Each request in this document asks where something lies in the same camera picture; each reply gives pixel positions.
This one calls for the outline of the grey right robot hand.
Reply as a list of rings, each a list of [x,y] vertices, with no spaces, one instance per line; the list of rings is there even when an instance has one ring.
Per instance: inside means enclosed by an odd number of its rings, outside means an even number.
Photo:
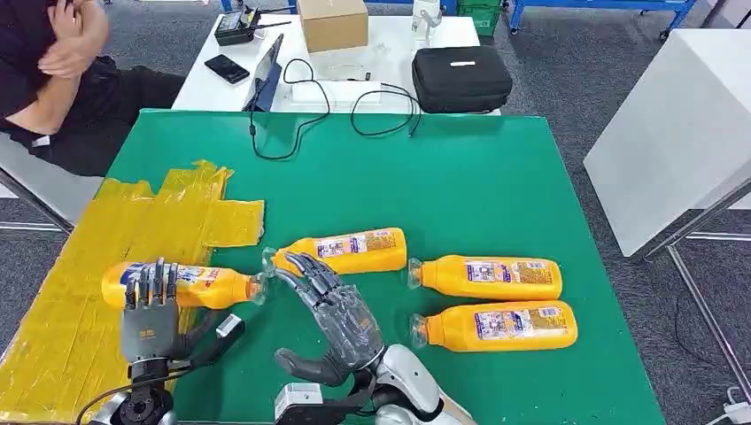
[[[284,254],[301,273],[277,268],[309,309],[329,343],[320,359],[305,359],[291,349],[275,352],[276,364],[297,378],[337,387],[368,367],[385,350],[382,332],[356,286],[345,283],[326,263],[307,253]]]

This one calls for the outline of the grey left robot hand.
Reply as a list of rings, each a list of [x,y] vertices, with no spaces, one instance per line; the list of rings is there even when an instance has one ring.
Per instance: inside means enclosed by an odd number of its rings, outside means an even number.
[[[128,362],[187,359],[217,321],[217,312],[205,310],[200,322],[179,330],[177,277],[178,265],[163,258],[127,269],[120,343]]]

